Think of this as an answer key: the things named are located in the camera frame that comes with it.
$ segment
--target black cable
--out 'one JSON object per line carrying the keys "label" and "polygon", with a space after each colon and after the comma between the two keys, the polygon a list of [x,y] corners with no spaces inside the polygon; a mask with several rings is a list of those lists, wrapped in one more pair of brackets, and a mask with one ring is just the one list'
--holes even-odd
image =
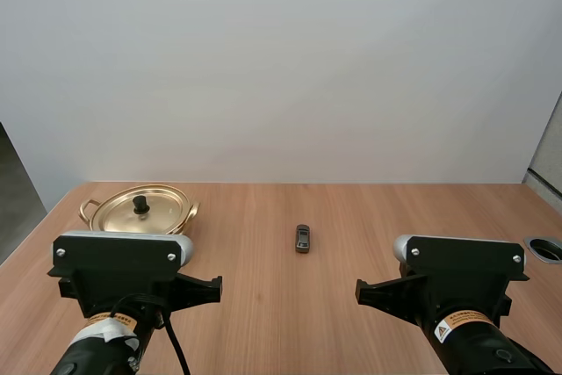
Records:
{"label": "black cable", "polygon": [[179,345],[176,333],[174,333],[174,329],[172,328],[172,321],[169,319],[169,314],[164,317],[164,327],[166,327],[166,332],[168,333],[169,340],[171,341],[172,346],[174,346],[174,350],[177,354],[177,360],[179,360],[179,364],[182,367],[184,375],[191,375],[190,368],[187,365],[187,360],[185,360],[182,346]]}
{"label": "black cable", "polygon": [[182,350],[182,346],[179,344],[177,340],[176,333],[172,328],[172,322],[170,320],[171,311],[169,310],[168,302],[158,296],[153,296],[151,294],[129,294],[127,296],[122,297],[117,301],[115,305],[113,305],[112,311],[110,312],[109,316],[113,318],[119,308],[123,306],[127,302],[137,302],[137,303],[148,303],[151,305],[156,305],[161,308],[162,312],[162,319],[164,321],[164,327],[166,328],[166,333],[168,333],[168,337],[172,346],[174,347],[174,351],[177,355],[177,360],[179,360],[179,364],[182,367],[182,372],[184,375],[191,375],[190,368],[187,365],[187,360],[185,360],[184,351]]}

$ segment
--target gray floor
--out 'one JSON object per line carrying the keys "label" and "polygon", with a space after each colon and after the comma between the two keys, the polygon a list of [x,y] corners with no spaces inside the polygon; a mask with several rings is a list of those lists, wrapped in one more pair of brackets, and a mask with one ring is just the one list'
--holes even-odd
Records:
{"label": "gray floor", "polygon": [[47,213],[0,124],[0,263]]}

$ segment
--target gold pot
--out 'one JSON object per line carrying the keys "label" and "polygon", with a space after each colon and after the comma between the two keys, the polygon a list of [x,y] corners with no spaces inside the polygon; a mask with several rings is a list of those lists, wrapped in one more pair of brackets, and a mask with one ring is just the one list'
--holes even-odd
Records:
{"label": "gold pot", "polygon": [[[97,207],[88,217],[86,207]],[[90,230],[104,232],[182,234],[197,214],[180,190],[163,184],[146,184],[122,191],[105,202],[88,199],[80,205],[80,218]]]}

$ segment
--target warning label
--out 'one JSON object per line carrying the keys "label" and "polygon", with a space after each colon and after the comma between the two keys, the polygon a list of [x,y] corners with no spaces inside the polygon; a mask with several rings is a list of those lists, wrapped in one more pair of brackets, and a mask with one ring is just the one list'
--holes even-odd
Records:
{"label": "warning label", "polygon": [[440,343],[443,343],[447,336],[456,327],[467,324],[468,322],[485,322],[492,324],[492,322],[482,313],[477,311],[458,311],[451,315],[446,316],[441,322],[437,324],[435,335]]}
{"label": "warning label", "polygon": [[[103,312],[101,314],[96,314],[96,315],[94,315],[94,316],[92,316],[88,319],[88,322],[86,322],[86,327],[89,327],[90,325],[95,324],[96,322],[100,322],[102,320],[105,320],[107,318],[109,318],[109,312]],[[126,327],[128,327],[131,331],[133,331],[134,328],[137,326],[137,321],[134,320],[133,318],[131,318],[130,316],[123,315],[123,314],[115,314],[115,316],[113,318],[115,320],[121,322]]]}

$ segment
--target pot handle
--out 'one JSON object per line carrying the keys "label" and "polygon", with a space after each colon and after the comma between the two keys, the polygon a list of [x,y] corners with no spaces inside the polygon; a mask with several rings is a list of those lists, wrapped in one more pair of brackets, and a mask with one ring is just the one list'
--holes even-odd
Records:
{"label": "pot handle", "polygon": [[199,202],[195,202],[191,208],[189,213],[187,214],[187,217],[185,218],[185,224],[187,224],[190,220],[193,220],[195,218],[195,216],[197,215],[197,211],[199,209]]}
{"label": "pot handle", "polygon": [[100,203],[95,201],[94,199],[88,199],[87,201],[82,202],[82,204],[80,205],[80,211],[78,215],[80,216],[80,218],[84,223],[90,226],[91,218],[86,215],[86,207],[88,206],[88,204],[93,204],[94,206],[100,206]]}

